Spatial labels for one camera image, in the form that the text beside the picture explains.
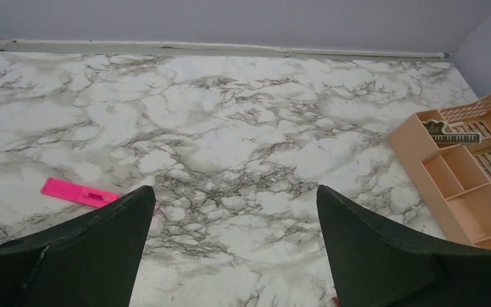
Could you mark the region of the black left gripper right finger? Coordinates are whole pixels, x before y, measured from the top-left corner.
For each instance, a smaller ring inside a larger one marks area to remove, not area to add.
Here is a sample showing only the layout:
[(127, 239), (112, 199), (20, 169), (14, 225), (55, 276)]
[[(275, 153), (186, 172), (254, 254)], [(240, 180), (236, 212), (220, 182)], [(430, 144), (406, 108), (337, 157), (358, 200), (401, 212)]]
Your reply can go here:
[(416, 231), (325, 185), (316, 206), (341, 306), (491, 306), (491, 250)]

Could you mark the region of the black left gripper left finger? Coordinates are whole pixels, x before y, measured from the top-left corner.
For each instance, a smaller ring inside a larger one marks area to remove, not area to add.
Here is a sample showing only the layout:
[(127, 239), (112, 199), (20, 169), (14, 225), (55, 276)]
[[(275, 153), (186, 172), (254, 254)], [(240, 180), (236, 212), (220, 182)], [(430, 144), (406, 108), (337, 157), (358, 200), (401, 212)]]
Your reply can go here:
[(0, 306), (128, 306), (156, 204), (144, 185), (0, 245)]

